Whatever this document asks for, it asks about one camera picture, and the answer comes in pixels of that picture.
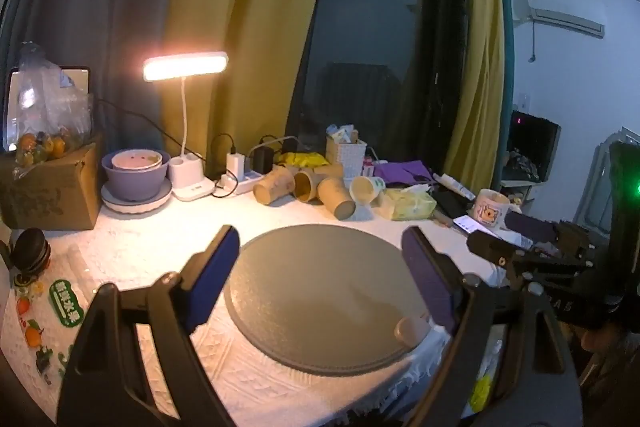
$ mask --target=glowing lamp head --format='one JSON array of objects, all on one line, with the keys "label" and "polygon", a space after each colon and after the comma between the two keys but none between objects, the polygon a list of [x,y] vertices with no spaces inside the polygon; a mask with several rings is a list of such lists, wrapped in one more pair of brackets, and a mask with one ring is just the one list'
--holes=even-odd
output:
[{"label": "glowing lamp head", "polygon": [[228,60],[225,52],[166,55],[145,60],[143,74],[147,82],[154,82],[166,78],[220,73],[225,70]]}]

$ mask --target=mug with bear cartoon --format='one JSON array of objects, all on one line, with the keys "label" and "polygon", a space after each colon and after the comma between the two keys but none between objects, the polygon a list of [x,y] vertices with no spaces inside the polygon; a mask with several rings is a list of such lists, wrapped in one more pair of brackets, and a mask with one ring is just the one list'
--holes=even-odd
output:
[{"label": "mug with bear cartoon", "polygon": [[476,198],[473,216],[478,223],[489,229],[504,228],[504,216],[510,210],[522,213],[519,206],[511,203],[507,196],[490,188],[483,188]]}]

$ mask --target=purple cloth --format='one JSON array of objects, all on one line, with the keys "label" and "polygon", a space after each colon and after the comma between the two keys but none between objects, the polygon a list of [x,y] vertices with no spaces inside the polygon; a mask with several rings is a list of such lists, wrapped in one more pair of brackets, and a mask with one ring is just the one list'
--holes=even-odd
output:
[{"label": "purple cloth", "polygon": [[403,183],[405,185],[435,183],[429,169],[420,160],[376,165],[373,174],[381,177],[387,185],[391,183]]}]

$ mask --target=white basket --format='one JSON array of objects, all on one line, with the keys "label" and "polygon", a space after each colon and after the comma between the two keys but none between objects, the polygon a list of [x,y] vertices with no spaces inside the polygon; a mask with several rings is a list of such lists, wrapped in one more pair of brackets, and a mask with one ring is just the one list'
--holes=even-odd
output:
[{"label": "white basket", "polygon": [[326,158],[329,163],[341,163],[345,178],[355,178],[362,174],[362,164],[367,144],[361,140],[357,143],[336,143],[326,139]]}]

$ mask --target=lamp base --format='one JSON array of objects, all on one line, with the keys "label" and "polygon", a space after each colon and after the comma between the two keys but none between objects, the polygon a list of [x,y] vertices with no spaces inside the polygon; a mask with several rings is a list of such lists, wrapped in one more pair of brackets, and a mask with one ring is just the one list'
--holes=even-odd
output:
[{"label": "lamp base", "polygon": [[202,160],[193,153],[169,160],[169,179],[180,201],[197,200],[216,190],[216,184],[204,176]]}]

